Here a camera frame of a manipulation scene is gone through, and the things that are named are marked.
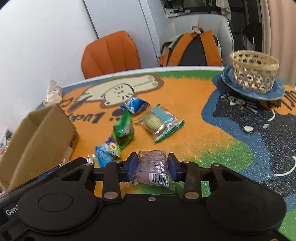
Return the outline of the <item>blue snack packet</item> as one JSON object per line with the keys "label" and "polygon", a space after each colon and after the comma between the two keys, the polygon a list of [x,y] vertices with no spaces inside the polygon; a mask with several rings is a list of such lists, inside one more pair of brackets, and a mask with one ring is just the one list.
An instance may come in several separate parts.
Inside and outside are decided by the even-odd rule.
{"label": "blue snack packet", "polygon": [[104,168],[108,163],[120,158],[121,149],[113,137],[108,137],[101,146],[95,147],[95,156],[99,167]]}
{"label": "blue snack packet", "polygon": [[130,97],[120,106],[123,110],[128,110],[130,114],[136,115],[144,111],[149,106],[149,103],[138,97]]}

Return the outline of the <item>purple bread packet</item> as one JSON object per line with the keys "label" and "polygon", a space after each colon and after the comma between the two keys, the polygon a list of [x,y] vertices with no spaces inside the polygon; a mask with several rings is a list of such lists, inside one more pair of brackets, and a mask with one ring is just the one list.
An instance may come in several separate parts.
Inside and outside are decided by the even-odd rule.
{"label": "purple bread packet", "polygon": [[135,171],[126,186],[130,187],[140,183],[162,186],[175,191],[165,150],[138,151]]}

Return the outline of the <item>dark green snack packet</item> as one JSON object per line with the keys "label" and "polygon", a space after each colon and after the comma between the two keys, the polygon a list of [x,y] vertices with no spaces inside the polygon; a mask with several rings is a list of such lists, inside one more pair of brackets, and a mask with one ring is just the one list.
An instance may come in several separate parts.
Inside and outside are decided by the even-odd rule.
{"label": "dark green snack packet", "polygon": [[113,126],[111,136],[115,139],[120,149],[124,149],[134,137],[133,121],[128,110]]}

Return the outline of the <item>light blue cracker packet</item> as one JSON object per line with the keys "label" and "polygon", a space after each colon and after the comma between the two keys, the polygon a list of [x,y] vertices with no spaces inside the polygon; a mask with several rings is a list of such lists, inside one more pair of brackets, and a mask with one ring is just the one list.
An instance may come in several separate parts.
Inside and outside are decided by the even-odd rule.
{"label": "light blue cracker packet", "polygon": [[162,142],[184,126],[185,121],[179,120],[171,111],[160,103],[135,120],[154,136],[154,143]]}

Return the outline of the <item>colourful cat table mat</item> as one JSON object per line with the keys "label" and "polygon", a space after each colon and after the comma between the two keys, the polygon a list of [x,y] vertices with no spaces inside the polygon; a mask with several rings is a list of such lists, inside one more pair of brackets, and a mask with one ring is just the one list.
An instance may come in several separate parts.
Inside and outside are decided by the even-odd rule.
{"label": "colourful cat table mat", "polygon": [[154,142],[144,126],[123,150],[163,149],[179,160],[209,167],[220,163],[276,191],[287,204],[281,232],[295,240],[295,90],[275,101],[242,97],[221,79],[218,69],[143,69],[100,76],[63,88],[60,104],[79,133],[73,157],[86,157],[110,136],[123,115],[120,101],[135,95],[160,104],[185,122],[168,139]]}

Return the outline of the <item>cardboard box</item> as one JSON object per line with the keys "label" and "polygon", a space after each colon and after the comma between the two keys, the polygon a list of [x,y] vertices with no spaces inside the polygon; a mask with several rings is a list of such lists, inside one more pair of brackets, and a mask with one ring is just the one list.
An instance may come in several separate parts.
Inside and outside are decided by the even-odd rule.
{"label": "cardboard box", "polygon": [[4,192],[68,161],[79,141],[74,124],[58,104],[30,112],[1,157]]}

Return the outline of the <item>tissue pack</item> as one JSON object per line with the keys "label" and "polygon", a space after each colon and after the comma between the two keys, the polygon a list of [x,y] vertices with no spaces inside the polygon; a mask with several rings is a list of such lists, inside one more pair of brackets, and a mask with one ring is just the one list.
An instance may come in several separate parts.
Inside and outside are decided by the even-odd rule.
{"label": "tissue pack", "polygon": [[50,106],[53,104],[59,104],[63,100],[62,88],[57,84],[56,81],[50,80],[47,87],[47,94],[43,100],[44,106]]}

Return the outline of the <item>blue plate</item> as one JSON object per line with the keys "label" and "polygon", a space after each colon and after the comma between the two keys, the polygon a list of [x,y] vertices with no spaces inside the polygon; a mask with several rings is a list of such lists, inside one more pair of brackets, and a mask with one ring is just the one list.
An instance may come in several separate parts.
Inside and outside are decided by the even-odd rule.
{"label": "blue plate", "polygon": [[285,87],[278,78],[275,78],[273,86],[267,89],[260,83],[262,78],[255,79],[255,82],[252,83],[250,75],[246,81],[243,80],[244,74],[242,73],[236,77],[233,66],[227,66],[222,71],[221,77],[228,87],[249,99],[273,101],[279,100],[285,95]]}

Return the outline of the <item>orange chair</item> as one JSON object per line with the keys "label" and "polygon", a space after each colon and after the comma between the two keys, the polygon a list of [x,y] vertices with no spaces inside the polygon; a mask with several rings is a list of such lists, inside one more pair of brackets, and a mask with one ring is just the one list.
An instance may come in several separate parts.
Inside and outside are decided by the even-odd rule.
{"label": "orange chair", "polygon": [[86,79],[141,67],[136,44],[125,31],[109,34],[87,45],[81,61]]}

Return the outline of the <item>woven bamboo basket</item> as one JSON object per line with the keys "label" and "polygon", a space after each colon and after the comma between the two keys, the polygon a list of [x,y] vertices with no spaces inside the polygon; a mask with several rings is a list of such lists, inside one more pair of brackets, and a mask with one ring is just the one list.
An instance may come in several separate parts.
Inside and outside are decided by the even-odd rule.
{"label": "woven bamboo basket", "polygon": [[277,58],[258,51],[238,50],[230,54],[236,77],[244,74],[246,81],[248,75],[251,76],[252,83],[255,79],[262,78],[260,83],[270,89],[275,81],[280,62]]}

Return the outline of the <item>orange black backpack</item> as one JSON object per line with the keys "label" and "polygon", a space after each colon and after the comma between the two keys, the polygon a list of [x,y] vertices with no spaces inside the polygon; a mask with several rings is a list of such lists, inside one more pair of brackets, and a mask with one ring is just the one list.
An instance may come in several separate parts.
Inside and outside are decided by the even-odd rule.
{"label": "orange black backpack", "polygon": [[191,32],[179,34],[161,47],[159,66],[223,66],[219,40],[212,31],[193,26]]}

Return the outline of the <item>white grey chair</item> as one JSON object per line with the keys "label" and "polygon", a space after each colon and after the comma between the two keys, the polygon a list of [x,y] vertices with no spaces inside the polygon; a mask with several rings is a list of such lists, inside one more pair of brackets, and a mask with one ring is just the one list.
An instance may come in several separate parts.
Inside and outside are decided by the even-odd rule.
{"label": "white grey chair", "polygon": [[172,19],[160,40],[159,66],[216,66],[231,64],[234,39],[229,21],[221,15],[187,15]]}

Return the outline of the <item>pink curtain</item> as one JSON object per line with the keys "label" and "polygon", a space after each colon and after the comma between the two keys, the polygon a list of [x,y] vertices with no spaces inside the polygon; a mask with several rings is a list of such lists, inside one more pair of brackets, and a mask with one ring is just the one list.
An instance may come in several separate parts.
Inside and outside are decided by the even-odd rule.
{"label": "pink curtain", "polygon": [[260,1],[262,52],[280,62],[277,77],[295,85],[295,1]]}

